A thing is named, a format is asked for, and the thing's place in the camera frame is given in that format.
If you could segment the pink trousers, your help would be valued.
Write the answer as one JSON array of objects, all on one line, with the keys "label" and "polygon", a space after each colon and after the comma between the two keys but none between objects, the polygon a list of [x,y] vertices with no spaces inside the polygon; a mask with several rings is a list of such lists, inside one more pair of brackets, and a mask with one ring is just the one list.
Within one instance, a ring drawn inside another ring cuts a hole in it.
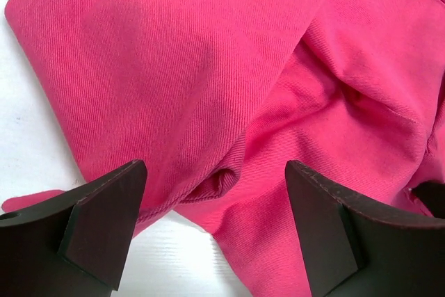
[{"label": "pink trousers", "polygon": [[253,296],[308,296],[284,169],[431,216],[444,182],[444,0],[8,0],[88,181],[149,171]]}]

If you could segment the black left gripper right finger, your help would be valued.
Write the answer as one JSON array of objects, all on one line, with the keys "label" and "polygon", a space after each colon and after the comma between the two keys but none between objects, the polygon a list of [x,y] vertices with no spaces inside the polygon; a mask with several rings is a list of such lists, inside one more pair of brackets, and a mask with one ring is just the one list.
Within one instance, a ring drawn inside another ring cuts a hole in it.
[{"label": "black left gripper right finger", "polygon": [[430,212],[415,214],[371,199],[299,161],[285,168],[313,296],[443,296],[444,186],[414,194]]}]

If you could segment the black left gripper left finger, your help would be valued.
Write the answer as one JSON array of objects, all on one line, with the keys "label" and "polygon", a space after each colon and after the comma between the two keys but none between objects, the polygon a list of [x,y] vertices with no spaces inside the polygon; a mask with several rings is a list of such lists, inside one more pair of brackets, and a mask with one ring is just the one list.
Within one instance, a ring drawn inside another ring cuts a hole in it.
[{"label": "black left gripper left finger", "polygon": [[1,215],[2,296],[110,296],[118,290],[147,169],[130,161]]}]

